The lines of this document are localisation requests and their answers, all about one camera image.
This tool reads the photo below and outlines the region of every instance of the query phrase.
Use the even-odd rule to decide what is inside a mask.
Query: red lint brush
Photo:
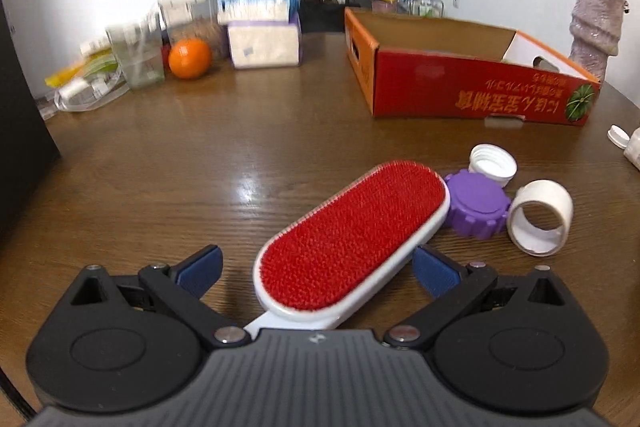
[[[345,321],[442,226],[449,191],[411,161],[385,163],[275,235],[254,264],[266,310],[245,329],[327,330]]]

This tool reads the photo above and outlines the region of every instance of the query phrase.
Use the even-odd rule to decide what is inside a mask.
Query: white logo
[[[313,342],[314,344],[321,344],[326,340],[326,336],[322,333],[316,333],[309,337],[309,342]]]

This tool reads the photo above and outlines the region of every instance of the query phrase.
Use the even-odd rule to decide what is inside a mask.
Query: vase
[[[601,82],[607,60],[618,54],[625,0],[577,0],[569,26],[574,44],[569,58]]]

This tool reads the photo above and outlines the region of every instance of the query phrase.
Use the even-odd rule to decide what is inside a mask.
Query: black cable
[[[2,388],[2,392],[9,402],[11,402],[11,405],[14,406],[15,410],[17,410],[25,420],[29,421],[36,416],[33,407],[29,405],[29,402],[24,399],[20,391],[11,383],[11,380],[9,380],[9,377],[4,373],[2,367],[0,367],[0,388]]]

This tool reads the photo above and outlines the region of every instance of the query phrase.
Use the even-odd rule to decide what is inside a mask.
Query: blue gripper pad
[[[207,247],[174,267],[175,283],[200,299],[222,275],[222,250]]]
[[[460,274],[455,269],[422,247],[414,250],[412,264],[415,278],[434,299],[460,283]]]

